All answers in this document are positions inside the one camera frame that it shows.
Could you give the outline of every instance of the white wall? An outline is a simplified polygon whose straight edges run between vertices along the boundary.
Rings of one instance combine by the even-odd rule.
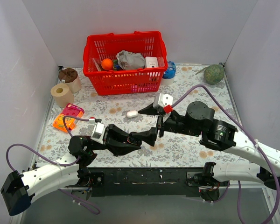
[[[226,73],[244,126],[280,150],[280,0],[258,1],[227,59]]]
[[[57,76],[57,65],[21,0],[0,0],[0,189],[11,169],[5,152],[13,143],[35,147]],[[31,153],[16,148],[11,163],[21,171]],[[0,193],[0,224],[10,220]]]
[[[168,60],[225,62],[257,0],[23,0],[58,65],[82,67],[93,34],[159,30]]]

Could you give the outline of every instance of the blue object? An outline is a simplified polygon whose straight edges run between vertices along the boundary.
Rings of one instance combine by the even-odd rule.
[[[119,64],[114,65],[114,68],[116,69],[116,71],[123,70],[123,69],[119,66]]]
[[[175,76],[175,72],[176,72],[176,66],[175,66],[174,62],[169,61],[168,69],[167,69],[167,71],[164,72],[163,78],[164,79],[173,78]]]

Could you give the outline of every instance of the gray crumpled bag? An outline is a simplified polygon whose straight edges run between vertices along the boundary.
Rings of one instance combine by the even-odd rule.
[[[118,65],[124,70],[143,69],[145,67],[145,59],[140,53],[132,53],[122,50],[117,55]]]

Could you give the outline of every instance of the orange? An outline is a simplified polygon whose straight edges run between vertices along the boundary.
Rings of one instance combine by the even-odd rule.
[[[113,70],[113,61],[110,58],[106,58],[102,61],[101,66],[104,70]]]

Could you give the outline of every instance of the green cantaloupe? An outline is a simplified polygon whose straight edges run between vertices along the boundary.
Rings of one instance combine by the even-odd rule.
[[[215,85],[224,78],[224,69],[219,64],[212,64],[204,70],[205,81],[210,85]]]

